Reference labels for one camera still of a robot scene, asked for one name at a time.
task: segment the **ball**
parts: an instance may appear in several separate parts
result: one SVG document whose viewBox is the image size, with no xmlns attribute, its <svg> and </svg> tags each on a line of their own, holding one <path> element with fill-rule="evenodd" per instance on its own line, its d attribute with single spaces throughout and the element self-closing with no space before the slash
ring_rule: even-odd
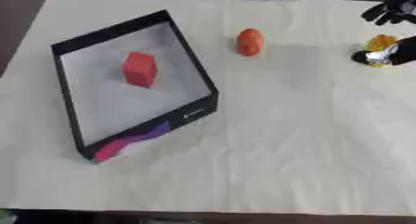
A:
<svg viewBox="0 0 416 224">
<path fill-rule="evenodd" d="M 256 29 L 249 28 L 237 37 L 237 51 L 247 57 L 259 54 L 262 51 L 265 39 Z"/>
</svg>

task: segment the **black box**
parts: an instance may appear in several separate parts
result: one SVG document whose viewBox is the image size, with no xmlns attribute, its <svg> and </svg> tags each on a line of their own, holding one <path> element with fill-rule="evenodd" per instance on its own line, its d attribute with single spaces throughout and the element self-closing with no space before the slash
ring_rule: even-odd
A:
<svg viewBox="0 0 416 224">
<path fill-rule="evenodd" d="M 124 59 L 138 50 L 155 55 L 155 88 L 123 81 Z M 91 161 L 106 161 L 129 143 L 216 111 L 218 90 L 166 10 L 55 44 L 52 51 L 76 148 Z"/>
</svg>

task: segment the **dark floor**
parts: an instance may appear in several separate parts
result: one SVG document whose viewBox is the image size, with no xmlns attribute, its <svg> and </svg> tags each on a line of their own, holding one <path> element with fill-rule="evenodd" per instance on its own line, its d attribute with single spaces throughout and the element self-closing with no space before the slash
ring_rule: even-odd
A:
<svg viewBox="0 0 416 224">
<path fill-rule="evenodd" d="M 30 27 L 37 11 L 45 0 L 0 0 L 0 74 L 5 69 L 8 61 L 11 59 L 14 51 L 23 38 L 24 34 Z M 42 220 L 46 216 L 60 217 L 60 214 L 55 212 L 39 213 Z M 125 219 L 136 220 L 140 217 L 168 217 L 175 219 L 195 219 L 203 221 L 207 224 L 268 224 L 268 223 L 284 223 L 284 224 L 326 224 L 326 223 L 416 223 L 414 217 L 324 217 L 324 216 L 310 216 L 310 215 L 246 215 L 246 214 L 219 214 L 219 213 L 124 213 L 124 214 L 110 214 L 108 212 L 102 213 L 98 216 L 83 215 L 83 221 L 77 217 L 69 217 L 63 214 L 60 220 L 66 219 L 65 223 L 132 223 L 125 221 Z M 35 220 L 36 217 L 30 217 L 29 221 Z M 40 221 L 39 223 L 62 223 L 61 221 Z"/>
</svg>

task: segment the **red block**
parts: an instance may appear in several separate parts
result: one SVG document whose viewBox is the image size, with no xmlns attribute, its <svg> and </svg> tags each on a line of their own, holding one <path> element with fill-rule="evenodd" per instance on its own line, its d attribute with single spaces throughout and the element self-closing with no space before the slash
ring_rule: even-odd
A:
<svg viewBox="0 0 416 224">
<path fill-rule="evenodd" d="M 149 88 L 156 77 L 156 61 L 152 55 L 131 52 L 123 66 L 127 83 Z"/>
</svg>

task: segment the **white tablecloth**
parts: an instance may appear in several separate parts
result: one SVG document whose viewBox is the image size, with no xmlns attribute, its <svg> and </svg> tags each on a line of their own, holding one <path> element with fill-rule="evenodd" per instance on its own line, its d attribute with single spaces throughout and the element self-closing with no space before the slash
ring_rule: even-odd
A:
<svg viewBox="0 0 416 224">
<path fill-rule="evenodd" d="M 372 2 L 47 0 L 0 79 L 0 206 L 416 214 L 416 66 L 351 52 Z M 91 165 L 74 148 L 49 46 L 167 8 L 220 90 L 217 113 Z M 233 52 L 254 27 L 266 51 Z"/>
</svg>

